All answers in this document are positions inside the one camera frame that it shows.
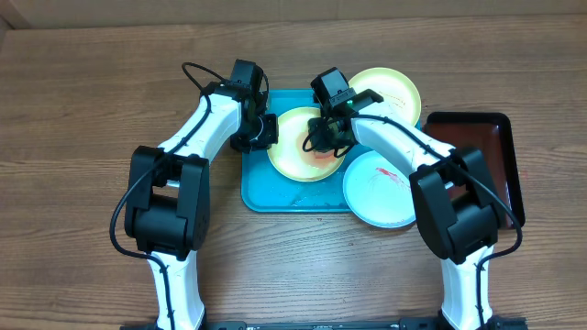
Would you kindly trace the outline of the red and grey sponge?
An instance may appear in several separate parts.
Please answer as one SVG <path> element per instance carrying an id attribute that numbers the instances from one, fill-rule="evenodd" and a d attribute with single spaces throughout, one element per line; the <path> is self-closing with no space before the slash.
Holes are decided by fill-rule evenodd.
<path id="1" fill-rule="evenodd" d="M 317 160 L 334 158 L 334 151 L 333 150 L 328 150 L 325 152 L 313 150 L 312 154 L 313 154 L 314 158 Z"/>

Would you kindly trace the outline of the yellow-green plate with ketchup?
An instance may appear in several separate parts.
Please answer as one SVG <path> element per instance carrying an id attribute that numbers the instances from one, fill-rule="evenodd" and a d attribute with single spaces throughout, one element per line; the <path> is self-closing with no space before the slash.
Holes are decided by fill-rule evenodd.
<path id="1" fill-rule="evenodd" d="M 316 182 L 333 174 L 343 163 L 345 157 L 315 159 L 312 151 L 303 151 L 308 135 L 307 122 L 319 115 L 318 108 L 306 106 L 278 116 L 278 143 L 268 150 L 268 156 L 280 174 L 298 182 Z"/>

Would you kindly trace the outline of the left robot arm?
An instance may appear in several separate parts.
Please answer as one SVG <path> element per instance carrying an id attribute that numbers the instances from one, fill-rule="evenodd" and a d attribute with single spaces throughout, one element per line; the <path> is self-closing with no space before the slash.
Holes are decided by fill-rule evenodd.
<path id="1" fill-rule="evenodd" d="M 136 241 L 129 256 L 150 264 L 159 305 L 154 329 L 205 326 L 196 255 L 209 227 L 212 160 L 225 143 L 249 154 L 278 141 L 277 117 L 266 111 L 268 78 L 255 62 L 236 60 L 228 78 L 217 75 L 198 89 L 196 110 L 172 137 L 133 152 L 114 211 Z"/>

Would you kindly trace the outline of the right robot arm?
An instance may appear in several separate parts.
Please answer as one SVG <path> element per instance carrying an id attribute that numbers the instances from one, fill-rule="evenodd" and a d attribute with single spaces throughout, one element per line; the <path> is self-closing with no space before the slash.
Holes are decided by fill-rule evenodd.
<path id="1" fill-rule="evenodd" d="M 443 322 L 453 329 L 488 328 L 493 312 L 484 265 L 504 211 L 482 153 L 426 135 L 379 93 L 351 88 L 336 67 L 317 75 L 311 88 L 320 115 L 309 121 L 303 149 L 342 154 L 362 145 L 405 175 L 417 229 L 441 260 Z"/>

